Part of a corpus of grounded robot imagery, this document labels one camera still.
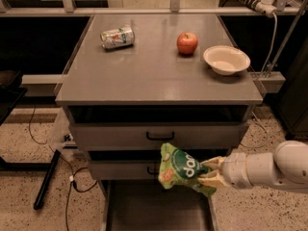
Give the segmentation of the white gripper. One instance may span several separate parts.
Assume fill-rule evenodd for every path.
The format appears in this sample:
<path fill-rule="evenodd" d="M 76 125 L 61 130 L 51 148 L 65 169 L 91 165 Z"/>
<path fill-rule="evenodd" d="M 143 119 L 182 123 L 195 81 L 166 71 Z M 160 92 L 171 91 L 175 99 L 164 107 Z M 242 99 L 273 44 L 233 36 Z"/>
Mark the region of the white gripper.
<path fill-rule="evenodd" d="M 232 153 L 229 156 L 217 156 L 202 162 L 202 165 L 210 170 L 222 170 L 222 175 L 218 171 L 211 171 L 197 177 L 200 184 L 207 187 L 226 187 L 226 182 L 235 189 L 247 189 L 248 177 L 246 173 L 246 155 L 244 153 Z"/>

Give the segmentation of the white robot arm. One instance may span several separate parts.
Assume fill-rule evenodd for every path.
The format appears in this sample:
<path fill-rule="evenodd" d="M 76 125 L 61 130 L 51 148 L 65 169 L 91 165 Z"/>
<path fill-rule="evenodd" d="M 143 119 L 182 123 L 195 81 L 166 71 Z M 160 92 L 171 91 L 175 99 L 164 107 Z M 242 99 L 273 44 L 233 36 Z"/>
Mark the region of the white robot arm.
<path fill-rule="evenodd" d="M 273 152 L 232 152 L 204 161 L 211 171 L 197 180 L 204 186 L 244 190 L 264 186 L 284 192 L 308 193 L 308 145 L 284 141 Z"/>

